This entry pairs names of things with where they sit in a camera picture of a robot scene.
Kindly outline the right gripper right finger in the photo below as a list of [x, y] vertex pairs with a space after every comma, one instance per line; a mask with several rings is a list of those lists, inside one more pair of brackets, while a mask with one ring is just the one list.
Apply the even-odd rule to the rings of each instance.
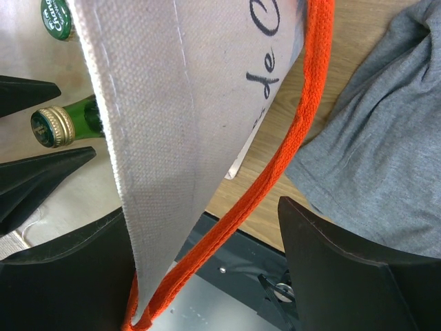
[[289, 197], [278, 219], [303, 330], [439, 330], [440, 260], [338, 227]]

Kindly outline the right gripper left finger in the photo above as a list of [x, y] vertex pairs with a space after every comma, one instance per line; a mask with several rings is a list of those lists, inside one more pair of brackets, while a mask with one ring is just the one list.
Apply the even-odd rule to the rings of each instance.
[[117, 209], [1, 260], [1, 329], [119, 330], [133, 277]]

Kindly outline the green Perrier bottle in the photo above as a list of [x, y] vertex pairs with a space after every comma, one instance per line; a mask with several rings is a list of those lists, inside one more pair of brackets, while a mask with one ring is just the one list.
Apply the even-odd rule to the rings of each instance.
[[59, 148], [82, 139], [104, 137], [94, 95], [63, 107], [41, 108], [32, 114], [30, 124], [35, 138], [46, 148]]

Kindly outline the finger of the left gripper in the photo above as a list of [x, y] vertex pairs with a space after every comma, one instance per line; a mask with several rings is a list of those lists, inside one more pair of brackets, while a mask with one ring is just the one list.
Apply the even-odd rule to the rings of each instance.
[[22, 225], [60, 183], [96, 156], [77, 148], [1, 164], [1, 234]]
[[55, 83], [1, 75], [0, 117], [37, 106], [60, 95], [61, 91]]

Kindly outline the beige canvas tote bag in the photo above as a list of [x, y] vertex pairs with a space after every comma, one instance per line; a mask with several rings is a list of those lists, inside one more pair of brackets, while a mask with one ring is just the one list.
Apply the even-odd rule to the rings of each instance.
[[[41, 1], [1, 2], [1, 75], [61, 95], [1, 117], [1, 164], [92, 147], [16, 230], [1, 260], [122, 209], [134, 277], [120, 330], [147, 330], [277, 183], [312, 125], [327, 78], [333, 1], [67, 1], [77, 41], [46, 31]], [[183, 257], [224, 176], [304, 53], [304, 85], [271, 161]], [[46, 148], [30, 118], [96, 97], [104, 137]]]

